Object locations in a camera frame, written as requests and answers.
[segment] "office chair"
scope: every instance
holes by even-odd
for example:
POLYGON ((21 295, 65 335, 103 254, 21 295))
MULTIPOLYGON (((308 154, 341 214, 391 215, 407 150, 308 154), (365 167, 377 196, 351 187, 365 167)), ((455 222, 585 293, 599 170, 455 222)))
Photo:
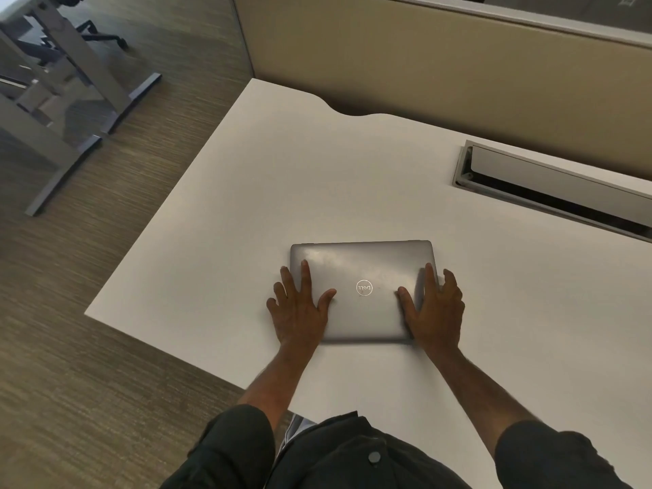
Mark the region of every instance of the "office chair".
MULTIPOLYGON (((53 0, 54 3, 63 5, 63 6, 77 6, 80 2, 84 0, 53 0)), ((129 49, 126 41, 116 34, 102 34, 97 30, 95 24, 87 20, 83 24, 76 27, 77 32, 81 34, 81 37, 84 41, 116 41, 120 49, 126 51, 129 49)), ((43 36, 41 38, 42 45, 47 48, 54 48, 54 45, 50 38, 43 36)))

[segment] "hand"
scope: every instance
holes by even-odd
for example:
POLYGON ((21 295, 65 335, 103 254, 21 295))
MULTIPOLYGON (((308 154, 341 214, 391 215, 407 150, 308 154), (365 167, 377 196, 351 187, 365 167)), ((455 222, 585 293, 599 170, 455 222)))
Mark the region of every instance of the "hand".
POLYGON ((398 289, 398 297, 405 312, 405 320, 418 345, 430 356, 458 351, 460 343, 461 315, 464 302, 455 275, 444 270, 445 282, 439 291, 432 264, 426 264, 425 296, 421 312, 405 288, 398 289))
POLYGON ((301 290, 296 289, 292 275, 285 266, 281 268, 281 280, 282 283, 274 283, 276 300, 270 298, 267 301, 276 337, 282 349, 305 352, 309 358, 322 341, 328 322, 328 307, 337 290, 326 290, 315 307, 307 261, 301 262, 301 290))

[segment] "person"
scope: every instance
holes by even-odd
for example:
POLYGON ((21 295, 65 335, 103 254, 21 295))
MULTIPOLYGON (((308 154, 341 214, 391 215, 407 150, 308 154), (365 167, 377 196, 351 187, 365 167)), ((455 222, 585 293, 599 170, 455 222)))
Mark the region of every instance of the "person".
MULTIPOLYGON (((274 459, 273 431, 322 340, 336 293, 330 289, 314 304, 305 261, 299 289, 288 268, 282 267, 280 273, 282 282, 274 284, 276 298, 267 301, 278 353, 237 405, 208 423, 187 460, 161 488, 469 489, 452 470, 374 429, 357 412, 302 430, 274 459)), ((458 346, 462 293, 452 272, 444 271, 444 276, 440 289, 432 265, 426 266, 420 312, 405 288, 398 288, 398 298, 416 343, 473 423, 503 487, 630 488, 589 439, 547 426, 465 358, 458 346)))

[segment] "laptop lid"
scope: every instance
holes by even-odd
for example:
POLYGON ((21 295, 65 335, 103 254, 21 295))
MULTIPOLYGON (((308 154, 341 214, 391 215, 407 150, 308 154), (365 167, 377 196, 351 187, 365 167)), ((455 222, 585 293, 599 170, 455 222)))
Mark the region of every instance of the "laptop lid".
POLYGON ((337 290, 324 342, 412 341, 396 290, 407 288, 420 310, 426 263, 435 267, 430 241, 296 244, 289 267, 295 282, 301 280, 304 259, 310 265, 314 302, 329 288, 337 290))

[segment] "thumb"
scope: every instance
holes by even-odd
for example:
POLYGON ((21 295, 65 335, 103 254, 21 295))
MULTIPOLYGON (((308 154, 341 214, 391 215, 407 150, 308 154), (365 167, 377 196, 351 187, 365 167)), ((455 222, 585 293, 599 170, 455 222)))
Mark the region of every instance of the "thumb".
POLYGON ((401 301, 403 312, 405 312, 405 320, 408 324, 412 324, 417 319, 417 309, 414 307, 414 302, 410 296, 410 292, 404 287, 398 288, 398 299, 401 301))
POLYGON ((335 296, 336 293, 337 290, 335 288, 326 290, 320 297, 320 301, 317 302, 317 309, 326 317, 328 317, 328 307, 330 305, 330 301, 332 300, 332 298, 335 296))

